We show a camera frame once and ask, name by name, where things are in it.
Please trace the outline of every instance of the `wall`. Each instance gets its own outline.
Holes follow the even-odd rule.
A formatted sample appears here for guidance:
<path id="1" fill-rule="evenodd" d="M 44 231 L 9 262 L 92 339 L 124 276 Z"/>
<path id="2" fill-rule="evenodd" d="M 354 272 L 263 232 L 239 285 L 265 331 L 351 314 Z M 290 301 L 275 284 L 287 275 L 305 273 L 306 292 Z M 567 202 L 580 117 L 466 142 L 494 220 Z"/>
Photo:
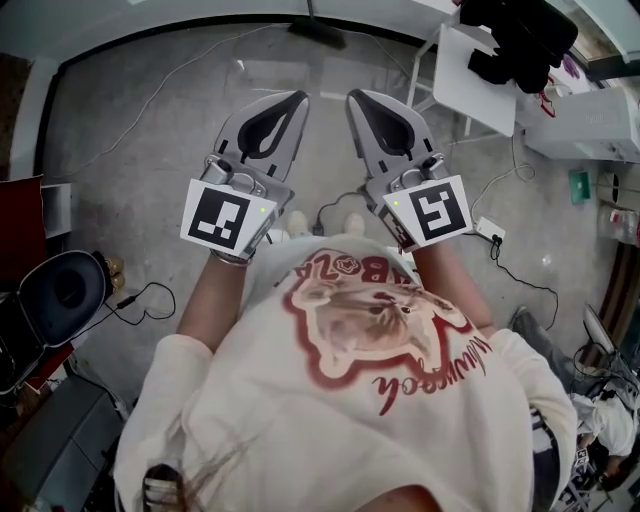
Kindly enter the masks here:
<path id="1" fill-rule="evenodd" d="M 231 14 L 300 14 L 305 0 L 9 0 L 0 52 L 62 63 L 96 46 L 169 23 Z M 424 39 L 451 0 L 316 0 L 317 14 Z"/>

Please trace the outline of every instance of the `white cable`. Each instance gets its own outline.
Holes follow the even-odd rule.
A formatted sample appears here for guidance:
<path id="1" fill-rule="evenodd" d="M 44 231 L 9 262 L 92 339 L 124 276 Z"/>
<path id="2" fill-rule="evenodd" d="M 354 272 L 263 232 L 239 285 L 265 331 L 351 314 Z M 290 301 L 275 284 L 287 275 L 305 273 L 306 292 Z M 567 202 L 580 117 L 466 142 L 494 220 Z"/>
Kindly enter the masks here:
<path id="1" fill-rule="evenodd" d="M 402 71 L 407 78 L 409 78 L 409 79 L 411 78 L 411 75 L 409 74 L 409 72 L 406 69 L 404 69 L 404 66 L 402 64 L 400 64 L 400 61 L 398 61 L 398 59 L 396 59 L 393 55 L 391 55 L 389 53 L 389 51 L 382 45 L 382 43 L 380 41 L 378 41 L 377 37 L 372 36 L 371 34 L 365 34 L 363 32 L 353 32 L 353 33 L 354 34 L 361 34 L 363 36 L 367 36 L 367 37 L 370 37 L 371 39 L 373 39 L 376 42 L 376 44 L 380 47 L 380 49 L 384 52 L 384 54 L 387 57 L 389 57 L 393 62 L 396 63 L 396 66 L 398 66 L 400 68 L 400 71 Z"/>
<path id="2" fill-rule="evenodd" d="M 74 176 L 75 174 L 78 174 L 85 167 L 89 167 L 91 164 L 93 164 L 93 162 L 95 162 L 101 156 L 106 155 L 107 153 L 110 153 L 111 151 L 113 151 L 118 146 L 118 144 L 120 144 L 120 142 L 122 142 L 122 139 L 124 139 L 125 136 L 131 130 L 133 130 L 136 127 L 136 125 L 140 122 L 140 119 L 142 118 L 142 114 L 144 114 L 145 110 L 147 110 L 147 107 L 149 106 L 149 103 L 151 103 L 153 101 L 153 99 L 158 95 L 158 93 L 162 90 L 162 88 L 164 87 L 164 84 L 167 83 L 167 80 L 169 80 L 169 78 L 171 78 L 178 71 L 180 71 L 183 68 L 186 68 L 189 64 L 193 64 L 194 62 L 202 59 L 203 57 L 206 57 L 209 53 L 211 53 L 214 49 L 216 49 L 222 43 L 226 43 L 228 41 L 233 41 L 234 39 L 240 39 L 241 37 L 248 36 L 249 34 L 254 34 L 254 33 L 259 32 L 261 30 L 264 30 L 264 29 L 267 29 L 267 28 L 271 28 L 271 27 L 275 27 L 275 26 L 281 26 L 281 24 L 272 23 L 271 25 L 267 25 L 267 26 L 264 26 L 264 27 L 256 28 L 254 30 L 250 30 L 249 32 L 244 32 L 244 33 L 239 34 L 237 36 L 228 37 L 226 39 L 223 39 L 222 41 L 218 41 L 213 46 L 210 46 L 207 50 L 202 52 L 200 55 L 188 60 L 187 62 L 185 62 L 183 64 L 180 64 L 177 68 L 175 68 L 173 71 L 169 72 L 169 74 L 167 74 L 164 77 L 164 79 L 162 80 L 162 82 L 160 82 L 160 85 L 155 90 L 155 92 L 151 96 L 149 96 L 149 99 L 147 101 L 145 101 L 145 103 L 142 106 L 142 109 L 140 110 L 140 113 L 136 117 L 135 121 L 131 124 L 131 126 L 129 126 L 129 128 L 127 128 L 124 132 L 122 132 L 122 135 L 120 135 L 120 137 L 118 137 L 118 139 L 111 145 L 111 147 L 109 147 L 109 149 L 101 151 L 96 156 L 94 156 L 91 160 L 89 160 L 88 162 L 85 162 L 80 167 L 78 167 L 75 171 L 72 171 L 72 172 L 67 173 L 67 174 L 52 174 L 51 176 L 53 176 L 54 178 L 67 178 L 69 176 Z"/>
<path id="3" fill-rule="evenodd" d="M 249 30 L 248 32 L 243 32 L 242 34 L 239 34 L 237 36 L 228 37 L 226 39 L 223 39 L 222 41 L 218 41 L 213 46 L 210 46 L 207 50 L 202 52 L 200 55 L 197 55 L 196 57 L 193 57 L 192 59 L 188 60 L 187 62 L 185 62 L 183 64 L 180 64 L 177 68 L 175 68 L 173 71 L 170 71 L 164 77 L 164 79 L 162 80 L 162 82 L 160 82 L 160 85 L 155 90 L 155 92 L 151 96 L 149 96 L 147 101 L 144 102 L 144 105 L 140 109 L 140 112 L 138 113 L 135 121 L 133 121 L 133 123 L 129 126 L 129 128 L 127 128 L 124 132 L 122 132 L 120 137 L 118 137 L 118 139 L 108 149 L 106 149 L 104 151 L 101 151 L 100 153 L 96 154 L 91 160 L 88 160 L 84 164 L 80 165 L 75 171 L 72 171 L 72 172 L 69 172 L 69 173 L 66 173 L 66 174 L 52 174 L 51 176 L 53 178 L 68 178 L 70 176 L 74 176 L 74 175 L 78 174 L 82 169 L 85 169 L 86 167 L 89 167 L 91 164 L 93 164 L 101 156 L 106 155 L 107 153 L 111 153 L 111 151 L 113 151 L 118 146 L 118 144 L 120 144 L 120 142 L 122 142 L 122 139 L 124 139 L 127 136 L 127 134 L 137 126 L 137 124 L 140 122 L 140 119 L 142 118 L 142 115 L 147 110 L 147 107 L 155 99 L 155 97 L 160 93 L 160 91 L 164 87 L 164 84 L 167 83 L 167 80 L 169 80 L 169 78 L 171 78 L 174 74 L 176 74 L 181 69 L 186 68 L 188 65 L 193 64 L 194 62 L 197 62 L 198 60 L 202 59 L 203 57 L 206 57 L 209 53 L 211 53 L 213 50 L 215 50 L 222 43 L 226 43 L 228 41 L 233 41 L 235 39 L 240 39 L 241 37 L 248 36 L 249 34 L 255 34 L 256 32 L 259 32 L 261 30 L 265 30 L 267 28 L 282 27 L 282 26 L 287 26 L 287 25 L 286 24 L 282 24 L 282 23 L 272 23 L 271 25 L 266 25 L 264 27 L 256 28 L 254 30 Z M 411 77 L 411 75 L 409 75 L 409 73 L 402 66 L 402 64 L 400 64 L 398 59 L 396 59 L 393 55 L 391 55 L 391 53 L 389 53 L 389 51 L 387 51 L 387 49 L 382 45 L 382 43 L 380 41 L 378 41 L 378 39 L 376 37 L 374 37 L 374 36 L 372 36 L 370 34 L 364 34 L 362 32 L 353 32 L 351 30 L 343 30 L 343 32 L 351 32 L 353 34 L 361 34 L 363 36 L 367 36 L 367 37 L 373 39 L 376 42 L 376 44 L 380 47 L 380 49 L 385 53 L 385 55 L 387 55 L 387 57 L 389 57 L 393 62 L 395 62 L 395 64 L 400 68 L 400 70 L 407 77 L 409 77 L 409 78 Z"/>
<path id="4" fill-rule="evenodd" d="M 525 178 L 524 176 L 522 176 L 518 172 L 519 169 L 524 169 L 525 167 L 528 167 L 529 169 L 531 169 L 533 171 L 533 174 L 529 178 Z M 507 171 L 504 174 L 501 174 L 500 176 L 497 176 L 497 177 L 493 178 L 489 183 L 487 183 L 487 186 L 484 187 L 484 190 L 480 193 L 480 195 L 477 197 L 477 199 L 471 205 L 471 219 L 473 219 L 474 226 L 476 224 L 478 224 L 478 220 L 476 219 L 476 216 L 475 216 L 475 213 L 474 213 L 475 209 L 476 209 L 476 206 L 478 205 L 480 200 L 484 197 L 484 195 L 487 193 L 487 190 L 489 190 L 491 185 L 493 185 L 495 182 L 500 181 L 502 178 L 506 178 L 507 176 L 509 176 L 513 172 L 515 172 L 516 176 L 518 176 L 518 178 L 520 178 L 525 183 L 529 183 L 530 181 L 532 181 L 536 177 L 536 170 L 531 164 L 520 164 L 520 165 L 517 165 L 516 167 L 514 167 L 513 169 L 511 169 L 510 171 Z"/>

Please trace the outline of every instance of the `sneaker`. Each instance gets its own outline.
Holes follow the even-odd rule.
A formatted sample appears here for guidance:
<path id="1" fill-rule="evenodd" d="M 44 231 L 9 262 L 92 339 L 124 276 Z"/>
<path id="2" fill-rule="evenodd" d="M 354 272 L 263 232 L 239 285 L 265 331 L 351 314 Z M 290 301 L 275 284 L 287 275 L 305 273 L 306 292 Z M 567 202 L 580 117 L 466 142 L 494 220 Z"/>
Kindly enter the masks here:
<path id="1" fill-rule="evenodd" d="M 309 222 L 300 210 L 294 210 L 287 219 L 287 233 L 291 238 L 309 235 Z"/>
<path id="2" fill-rule="evenodd" d="M 344 221 L 342 232 L 352 236 L 364 236 L 364 219 L 359 213 L 350 213 Z"/>

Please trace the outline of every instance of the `black cable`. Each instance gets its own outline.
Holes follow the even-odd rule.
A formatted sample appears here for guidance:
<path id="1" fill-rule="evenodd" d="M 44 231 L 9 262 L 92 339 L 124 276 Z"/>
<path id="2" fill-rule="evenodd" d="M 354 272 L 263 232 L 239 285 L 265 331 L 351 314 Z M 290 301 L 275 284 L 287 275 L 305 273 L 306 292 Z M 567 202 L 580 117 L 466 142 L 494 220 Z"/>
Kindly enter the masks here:
<path id="1" fill-rule="evenodd" d="M 169 294 L 171 295 L 171 301 L 173 302 L 173 307 L 172 307 L 171 313 L 169 313 L 169 314 L 167 314 L 165 316 L 153 316 L 146 309 L 144 309 L 142 311 L 142 316 L 140 317 L 140 320 L 138 320 L 137 322 L 132 322 L 130 320 L 127 320 L 126 318 L 123 318 L 118 314 L 118 311 L 120 309 L 124 309 L 127 306 L 129 306 L 130 304 L 132 304 L 133 302 L 135 302 L 135 300 L 138 297 L 140 297 L 140 295 L 142 295 L 147 290 L 147 288 L 149 288 L 149 286 L 151 286 L 151 285 L 159 286 L 160 288 L 164 288 L 165 290 L 167 290 L 169 292 Z M 104 303 L 104 305 L 107 306 L 107 308 L 109 308 L 111 310 L 111 312 L 114 315 L 116 315 L 120 320 L 122 320 L 124 323 L 135 326 L 135 325 L 140 325 L 142 323 L 142 321 L 145 319 L 145 317 L 149 317 L 152 320 L 166 320 L 167 318 L 171 318 L 176 312 L 176 297 L 175 297 L 175 295 L 173 294 L 173 292 L 171 291 L 171 289 L 168 286 L 165 286 L 162 283 L 158 283 L 157 281 L 151 281 L 151 282 L 147 283 L 147 285 L 142 289 L 142 291 L 138 292 L 136 295 L 132 295 L 131 297 L 127 297 L 123 301 L 118 302 L 118 304 L 116 305 L 116 309 L 113 309 L 106 302 Z"/>
<path id="2" fill-rule="evenodd" d="M 311 233 L 313 233 L 315 236 L 324 236 L 324 226 L 322 224 L 322 219 L 320 218 L 320 216 L 322 215 L 322 211 L 325 208 L 328 208 L 329 206 L 336 206 L 343 197 L 347 197 L 347 196 L 359 196 L 361 195 L 360 192 L 345 192 L 344 194 L 341 194 L 338 196 L 338 198 L 333 202 L 333 203 L 327 203 L 324 204 L 320 207 L 320 209 L 318 210 L 318 215 L 316 215 L 316 223 L 311 226 Z"/>
<path id="3" fill-rule="evenodd" d="M 169 313 L 168 315 L 165 315 L 165 316 L 153 316 L 152 314 L 150 314 L 145 309 L 143 311 L 143 313 L 142 313 L 142 317 L 137 322 L 131 322 L 130 320 L 127 320 L 126 318 L 122 318 L 118 314 L 118 311 L 130 306 L 131 304 L 133 304 L 137 300 L 137 298 L 140 297 L 140 295 L 142 295 L 147 290 L 147 288 L 149 288 L 149 286 L 151 286 L 151 285 L 159 286 L 159 287 L 164 288 L 165 290 L 167 290 L 169 292 L 169 294 L 171 295 L 171 301 L 173 303 L 173 308 L 171 310 L 171 313 Z M 125 322 L 125 323 L 127 323 L 129 325 L 139 325 L 140 323 L 142 323 L 142 321 L 145 319 L 145 317 L 149 317 L 152 320 L 166 320 L 167 318 L 171 318 L 176 312 L 176 297 L 173 294 L 173 291 L 171 291 L 171 288 L 169 288 L 168 286 L 166 286 L 166 285 L 164 285 L 162 283 L 158 283 L 156 281 L 151 281 L 151 282 L 147 283 L 147 285 L 142 289 L 142 291 L 136 293 L 135 295 L 131 295 L 130 297 L 127 297 L 126 299 L 118 302 L 118 304 L 116 304 L 116 308 L 115 309 L 113 309 L 111 306 L 109 306 L 109 304 L 107 304 L 106 302 L 104 303 L 104 305 L 107 306 L 107 308 L 110 310 L 110 313 L 108 313 L 107 315 L 102 317 L 95 324 L 93 324 L 93 325 L 87 327 L 86 329 L 80 331 L 78 334 L 73 335 L 67 341 L 72 341 L 72 340 L 75 340 L 76 338 L 82 336 L 85 332 L 90 331 L 94 327 L 100 325 L 102 322 L 104 322 L 107 318 L 109 318 L 112 315 L 117 316 L 120 320 L 122 320 L 123 322 Z"/>
<path id="4" fill-rule="evenodd" d="M 502 245 L 502 239 L 500 237 L 495 237 L 493 242 L 491 243 L 491 249 L 489 250 L 489 257 L 496 262 L 496 265 L 498 266 L 499 269 L 504 270 L 511 279 L 513 279 L 514 281 L 527 285 L 531 288 L 535 288 L 536 290 L 543 290 L 543 291 L 547 291 L 550 292 L 554 295 L 554 297 L 556 298 L 556 309 L 553 312 L 553 319 L 551 320 L 551 324 L 549 324 L 549 327 L 546 328 L 546 330 L 548 331 L 549 329 L 551 329 L 553 327 L 553 324 L 556 323 L 556 315 L 558 314 L 558 307 L 560 306 L 560 298 L 558 297 L 558 292 L 556 292 L 555 290 L 552 290 L 551 288 L 549 288 L 548 286 L 538 286 L 532 283 L 529 283 L 528 281 L 524 281 L 523 279 L 519 279 L 516 276 L 514 276 L 511 271 L 505 267 L 504 265 L 500 264 L 500 246 Z"/>

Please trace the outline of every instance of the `red object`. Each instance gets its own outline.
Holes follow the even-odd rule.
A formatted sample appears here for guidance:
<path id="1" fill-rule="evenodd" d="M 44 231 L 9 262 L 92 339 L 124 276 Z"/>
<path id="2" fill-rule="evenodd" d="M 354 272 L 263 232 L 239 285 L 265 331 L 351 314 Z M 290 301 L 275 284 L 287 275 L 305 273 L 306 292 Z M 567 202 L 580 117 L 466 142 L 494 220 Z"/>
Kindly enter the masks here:
<path id="1" fill-rule="evenodd" d="M 15 291 L 47 259 L 42 176 L 0 182 L 0 290 Z"/>

